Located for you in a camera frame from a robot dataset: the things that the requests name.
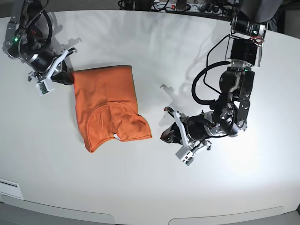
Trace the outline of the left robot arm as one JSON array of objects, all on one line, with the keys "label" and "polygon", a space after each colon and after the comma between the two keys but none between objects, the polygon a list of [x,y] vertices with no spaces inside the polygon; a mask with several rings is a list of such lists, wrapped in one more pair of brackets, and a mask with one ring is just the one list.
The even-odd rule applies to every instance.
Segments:
[{"label": "left robot arm", "polygon": [[[228,60],[207,64],[193,80],[191,94],[194,101],[207,105],[209,112],[188,117],[166,107],[174,123],[161,134],[166,143],[176,143],[195,152],[207,145],[210,138],[235,137],[247,128],[250,95],[253,89],[254,66],[259,66],[269,20],[282,5],[280,0],[238,0],[232,6],[231,30],[226,54]],[[208,71],[226,66],[219,80],[219,97],[202,100],[196,94],[198,81],[205,80]]]}]

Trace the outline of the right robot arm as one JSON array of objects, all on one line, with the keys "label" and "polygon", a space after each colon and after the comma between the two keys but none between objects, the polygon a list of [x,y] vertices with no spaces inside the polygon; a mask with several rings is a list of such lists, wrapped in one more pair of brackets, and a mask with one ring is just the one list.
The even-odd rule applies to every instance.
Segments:
[{"label": "right robot arm", "polygon": [[39,0],[16,0],[7,24],[3,52],[11,59],[19,59],[29,65],[32,72],[28,81],[38,84],[46,79],[64,85],[74,84],[74,78],[65,59],[75,53],[75,48],[58,54],[51,48],[53,25]]}]

